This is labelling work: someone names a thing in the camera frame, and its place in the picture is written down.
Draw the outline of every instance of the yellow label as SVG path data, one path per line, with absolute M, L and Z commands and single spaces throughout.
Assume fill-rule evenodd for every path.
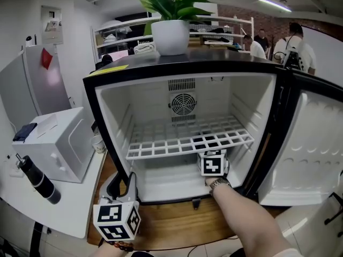
M 113 71 L 121 71 L 123 69 L 126 69 L 128 66 L 129 65 L 115 66 L 115 67 L 110 67 L 109 69 L 105 69 L 105 70 L 94 71 L 89 76 L 94 76 L 94 75 L 98 75 L 98 74 L 104 74 L 104 73 L 113 72 Z

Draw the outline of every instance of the white flower pot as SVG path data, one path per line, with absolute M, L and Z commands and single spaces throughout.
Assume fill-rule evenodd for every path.
M 151 25 L 156 50 L 160 55 L 184 54 L 189 42 L 189 23 L 183 20 L 155 22 Z

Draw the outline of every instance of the small white cup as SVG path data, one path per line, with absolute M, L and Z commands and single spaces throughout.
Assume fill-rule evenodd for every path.
M 91 144 L 97 153 L 103 153 L 106 149 L 101 135 L 96 135 L 91 139 Z

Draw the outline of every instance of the beaded bracelet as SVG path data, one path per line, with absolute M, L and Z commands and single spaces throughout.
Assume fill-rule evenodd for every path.
M 120 250 L 126 251 L 126 252 L 132 252 L 133 251 L 133 243 L 124 243 L 122 241 L 116 242 L 116 241 L 108 241 L 110 245 L 113 245 L 114 247 L 119 248 Z

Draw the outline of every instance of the red tag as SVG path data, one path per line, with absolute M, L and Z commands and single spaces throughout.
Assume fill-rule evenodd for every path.
M 53 59 L 53 56 L 47 52 L 45 48 L 42 50 L 42 66 L 46 69 L 49 69 L 51 60 Z

